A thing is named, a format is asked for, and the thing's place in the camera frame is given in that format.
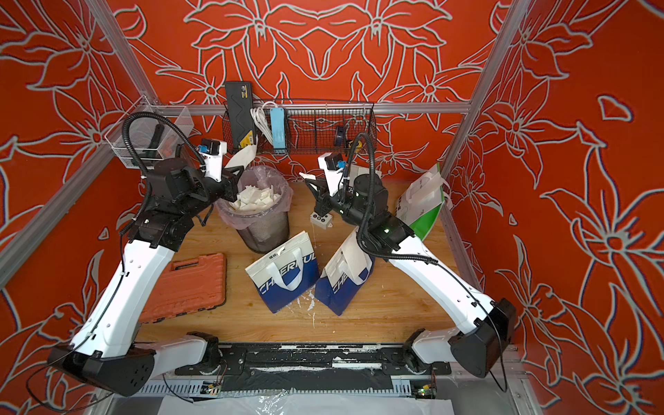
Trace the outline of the white paper receipt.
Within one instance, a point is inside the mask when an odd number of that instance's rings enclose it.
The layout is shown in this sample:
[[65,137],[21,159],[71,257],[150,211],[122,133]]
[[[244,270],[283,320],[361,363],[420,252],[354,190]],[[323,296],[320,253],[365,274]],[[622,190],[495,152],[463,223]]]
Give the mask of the white paper receipt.
[[225,164],[225,169],[231,169],[235,167],[246,168],[251,164],[256,155],[257,155],[257,145],[248,145],[234,154],[228,162]]

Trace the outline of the white and navy bag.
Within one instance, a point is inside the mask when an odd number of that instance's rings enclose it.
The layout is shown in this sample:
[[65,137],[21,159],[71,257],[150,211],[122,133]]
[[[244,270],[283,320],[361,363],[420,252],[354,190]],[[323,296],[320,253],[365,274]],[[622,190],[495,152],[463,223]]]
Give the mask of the white and navy bag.
[[298,299],[320,278],[316,253],[306,231],[254,261],[245,272],[273,314]]
[[337,316],[346,311],[375,267],[375,258],[359,247],[357,231],[358,228],[355,228],[344,240],[323,268],[315,285],[315,299]]

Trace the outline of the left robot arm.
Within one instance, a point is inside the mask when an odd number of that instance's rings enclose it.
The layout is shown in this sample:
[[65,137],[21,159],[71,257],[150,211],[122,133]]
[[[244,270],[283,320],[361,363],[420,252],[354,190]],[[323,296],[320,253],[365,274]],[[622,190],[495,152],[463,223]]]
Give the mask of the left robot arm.
[[[130,136],[132,124],[140,119],[169,127],[199,165],[173,157],[148,167]],[[121,138],[145,178],[145,197],[121,232],[119,267],[90,318],[69,344],[51,349],[47,364],[81,383],[129,397],[148,380],[178,368],[192,367],[206,375],[220,368],[219,340],[213,335],[190,332],[151,346],[134,339],[150,294],[186,235],[201,213],[211,214],[217,201],[236,201],[245,168],[224,166],[221,143],[205,140],[195,147],[174,122],[154,112],[128,116]]]

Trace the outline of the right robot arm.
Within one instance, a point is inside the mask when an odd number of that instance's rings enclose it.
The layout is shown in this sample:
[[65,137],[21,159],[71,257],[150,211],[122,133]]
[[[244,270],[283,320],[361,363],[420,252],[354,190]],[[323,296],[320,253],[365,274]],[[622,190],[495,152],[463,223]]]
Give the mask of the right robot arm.
[[325,177],[306,177],[319,216],[336,212],[355,226],[364,254],[383,259],[423,288],[451,318],[452,330],[419,330],[405,344],[406,366],[455,362],[477,378],[504,365],[503,354],[516,325],[515,306],[499,301],[464,281],[438,259],[415,231],[387,208],[387,189],[376,173],[375,147],[359,133],[347,156],[324,153],[318,158]]

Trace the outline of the white button box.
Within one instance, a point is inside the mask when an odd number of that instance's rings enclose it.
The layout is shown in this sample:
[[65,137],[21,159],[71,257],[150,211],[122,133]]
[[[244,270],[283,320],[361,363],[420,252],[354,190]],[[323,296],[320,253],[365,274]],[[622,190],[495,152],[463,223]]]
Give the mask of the white button box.
[[329,229],[333,227],[333,215],[332,214],[317,214],[313,212],[310,216],[311,224],[319,227],[321,229]]

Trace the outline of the pink trash bag liner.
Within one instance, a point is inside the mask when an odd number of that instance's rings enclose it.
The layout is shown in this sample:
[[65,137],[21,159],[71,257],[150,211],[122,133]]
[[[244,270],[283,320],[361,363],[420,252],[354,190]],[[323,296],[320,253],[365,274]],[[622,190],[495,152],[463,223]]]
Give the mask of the pink trash bag liner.
[[221,219],[237,231],[287,214],[292,205],[290,184],[281,172],[270,166],[255,165],[245,170],[237,188],[235,202],[219,199],[214,203]]

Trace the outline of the black mesh trash bin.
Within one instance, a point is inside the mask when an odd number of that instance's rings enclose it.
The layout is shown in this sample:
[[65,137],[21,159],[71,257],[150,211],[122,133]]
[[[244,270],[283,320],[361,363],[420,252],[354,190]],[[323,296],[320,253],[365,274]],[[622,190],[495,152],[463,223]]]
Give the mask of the black mesh trash bin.
[[271,221],[263,220],[245,230],[235,231],[250,250],[258,253],[270,252],[289,239],[288,213],[280,214]]

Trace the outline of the light blue tag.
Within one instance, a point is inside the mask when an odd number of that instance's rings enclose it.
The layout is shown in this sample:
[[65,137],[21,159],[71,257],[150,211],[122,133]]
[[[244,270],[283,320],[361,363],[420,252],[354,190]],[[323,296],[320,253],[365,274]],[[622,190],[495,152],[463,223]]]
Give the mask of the light blue tag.
[[280,107],[274,107],[270,110],[270,116],[273,149],[276,153],[283,153],[286,151],[285,110]]

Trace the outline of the black power adapter box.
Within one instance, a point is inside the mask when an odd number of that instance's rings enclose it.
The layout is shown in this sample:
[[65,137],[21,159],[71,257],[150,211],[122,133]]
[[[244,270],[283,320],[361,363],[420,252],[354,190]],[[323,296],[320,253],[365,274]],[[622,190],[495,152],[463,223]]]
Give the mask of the black power adapter box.
[[232,134],[232,150],[238,152],[255,144],[255,124],[251,113],[253,109],[252,84],[248,81],[227,81],[225,91]]

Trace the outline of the green and white tote bag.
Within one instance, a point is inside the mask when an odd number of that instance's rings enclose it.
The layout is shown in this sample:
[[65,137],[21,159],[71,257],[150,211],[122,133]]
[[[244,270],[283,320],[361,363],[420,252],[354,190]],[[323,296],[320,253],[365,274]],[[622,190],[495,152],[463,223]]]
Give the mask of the green and white tote bag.
[[434,228],[443,207],[452,206],[451,187],[441,174],[439,163],[434,164],[419,179],[410,184],[396,202],[396,216],[406,223],[420,240],[425,240]]

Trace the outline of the orange plastic tool case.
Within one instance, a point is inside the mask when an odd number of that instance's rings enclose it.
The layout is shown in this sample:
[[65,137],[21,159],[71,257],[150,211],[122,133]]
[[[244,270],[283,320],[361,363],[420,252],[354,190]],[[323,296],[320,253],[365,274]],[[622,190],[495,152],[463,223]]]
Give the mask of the orange plastic tool case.
[[227,259],[223,253],[170,262],[157,280],[138,322],[160,323],[211,311],[227,300]]

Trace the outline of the clear plastic wall bin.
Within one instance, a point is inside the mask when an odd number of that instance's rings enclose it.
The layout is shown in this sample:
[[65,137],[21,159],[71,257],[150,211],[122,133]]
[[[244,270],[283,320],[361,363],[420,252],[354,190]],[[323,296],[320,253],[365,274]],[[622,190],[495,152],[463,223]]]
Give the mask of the clear plastic wall bin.
[[[138,169],[122,138],[122,126],[126,118],[135,112],[154,112],[170,119],[184,134],[191,136],[195,123],[190,111],[178,107],[173,114],[166,115],[161,108],[148,104],[135,105],[104,134],[105,142],[110,146],[115,157],[127,169]],[[141,118],[133,122],[129,129],[129,137],[138,156],[148,169],[164,159],[173,158],[178,150],[183,149],[183,140],[169,126],[151,118]]]

